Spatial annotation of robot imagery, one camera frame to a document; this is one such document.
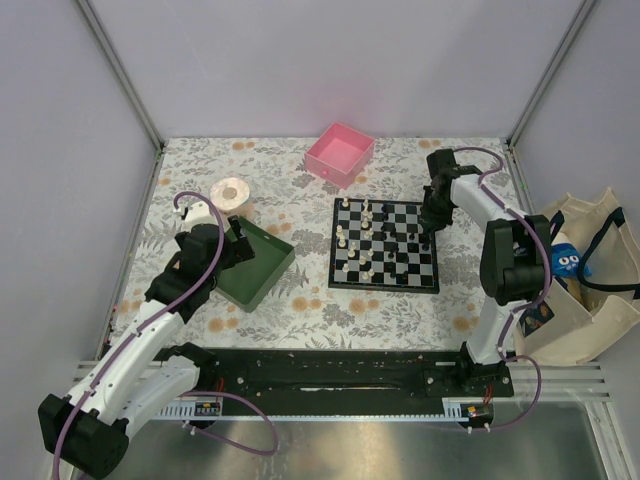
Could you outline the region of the black white chess board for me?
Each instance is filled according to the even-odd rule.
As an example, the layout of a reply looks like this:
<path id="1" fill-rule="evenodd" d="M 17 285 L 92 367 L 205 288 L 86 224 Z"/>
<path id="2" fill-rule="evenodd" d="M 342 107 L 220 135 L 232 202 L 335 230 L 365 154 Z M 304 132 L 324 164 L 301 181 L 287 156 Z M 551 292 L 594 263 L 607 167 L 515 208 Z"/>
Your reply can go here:
<path id="1" fill-rule="evenodd" d="M 328 286 L 437 294 L 436 242 L 423 232 L 419 202 L 336 198 Z"/>

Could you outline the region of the green plastic tray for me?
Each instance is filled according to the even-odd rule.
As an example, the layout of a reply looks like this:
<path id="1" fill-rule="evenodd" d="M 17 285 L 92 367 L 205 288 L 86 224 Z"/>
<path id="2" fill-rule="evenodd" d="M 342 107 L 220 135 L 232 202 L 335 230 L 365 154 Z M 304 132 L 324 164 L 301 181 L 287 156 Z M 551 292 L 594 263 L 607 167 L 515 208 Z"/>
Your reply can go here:
<path id="1" fill-rule="evenodd" d="M 246 313 L 253 312 L 295 258 L 294 247 L 238 217 L 254 257 L 223 270 L 216 291 Z"/>

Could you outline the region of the pink plastic box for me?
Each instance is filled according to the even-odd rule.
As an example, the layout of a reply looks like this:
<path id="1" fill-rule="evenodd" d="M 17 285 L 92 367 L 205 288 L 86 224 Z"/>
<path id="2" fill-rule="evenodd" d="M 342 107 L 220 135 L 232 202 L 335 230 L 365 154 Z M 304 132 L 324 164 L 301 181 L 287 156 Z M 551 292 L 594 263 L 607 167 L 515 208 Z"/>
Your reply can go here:
<path id="1" fill-rule="evenodd" d="M 306 170 L 347 189 L 371 160 L 375 139 L 347 125 L 333 122 L 304 154 Z"/>

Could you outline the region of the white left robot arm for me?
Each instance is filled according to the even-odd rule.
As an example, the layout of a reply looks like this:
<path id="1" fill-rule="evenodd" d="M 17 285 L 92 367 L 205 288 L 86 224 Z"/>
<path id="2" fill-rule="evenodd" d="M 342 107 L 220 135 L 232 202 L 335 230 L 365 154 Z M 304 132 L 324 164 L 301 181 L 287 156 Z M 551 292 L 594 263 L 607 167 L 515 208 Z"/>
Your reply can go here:
<path id="1" fill-rule="evenodd" d="M 186 325 L 216 288 L 221 271 L 251 260 L 247 221 L 230 228 L 197 224 L 176 235 L 178 251 L 145 293 L 138 315 L 93 370 L 65 396 L 48 395 L 38 407 L 44 445 L 61 462 L 103 479 L 120 463 L 133 436 L 174 398 L 205 395 L 218 383 L 214 354 L 185 343 L 160 372 L 139 379 L 166 341 Z"/>

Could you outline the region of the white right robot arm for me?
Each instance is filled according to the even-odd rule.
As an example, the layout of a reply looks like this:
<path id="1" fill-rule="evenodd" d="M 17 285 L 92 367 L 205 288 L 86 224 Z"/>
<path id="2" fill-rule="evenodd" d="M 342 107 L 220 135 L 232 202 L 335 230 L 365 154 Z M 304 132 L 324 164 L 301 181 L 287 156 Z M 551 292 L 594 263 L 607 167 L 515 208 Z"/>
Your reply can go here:
<path id="1" fill-rule="evenodd" d="M 485 300 L 477 330 L 461 347 L 454 367 L 457 388 L 475 396 L 502 377 L 507 361 L 504 342 L 517 315 L 548 293 L 551 239 L 546 217 L 509 206 L 486 183 L 504 168 L 504 159 L 475 147 L 475 152 L 497 160 L 496 166 L 481 171 L 456 161 L 455 155 L 464 150 L 439 149 L 427 156 L 431 183 L 424 187 L 419 222 L 431 243 L 437 232 L 453 224 L 453 213 L 460 209 L 484 234 L 479 278 Z"/>

